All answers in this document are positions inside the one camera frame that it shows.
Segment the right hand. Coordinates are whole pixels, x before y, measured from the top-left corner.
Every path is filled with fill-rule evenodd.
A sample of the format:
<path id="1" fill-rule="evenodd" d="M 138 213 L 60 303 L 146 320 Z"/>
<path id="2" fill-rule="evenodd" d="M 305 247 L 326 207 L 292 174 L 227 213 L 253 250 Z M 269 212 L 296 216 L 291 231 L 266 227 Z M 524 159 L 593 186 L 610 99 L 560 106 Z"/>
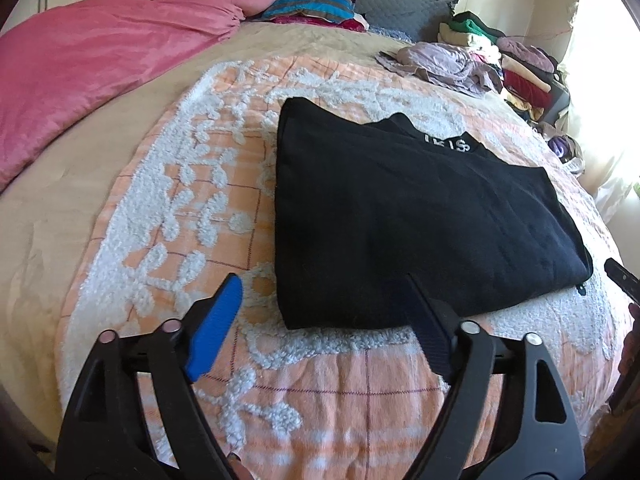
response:
<path id="1" fill-rule="evenodd" d="M 618 371 L 622 376 L 626 376 L 632 364 L 634 364 L 640 346 L 640 308 L 638 304 L 630 304 L 628 309 L 634 319 L 634 325 L 625 337 L 622 357 L 620 358 L 620 364 L 618 364 Z"/>

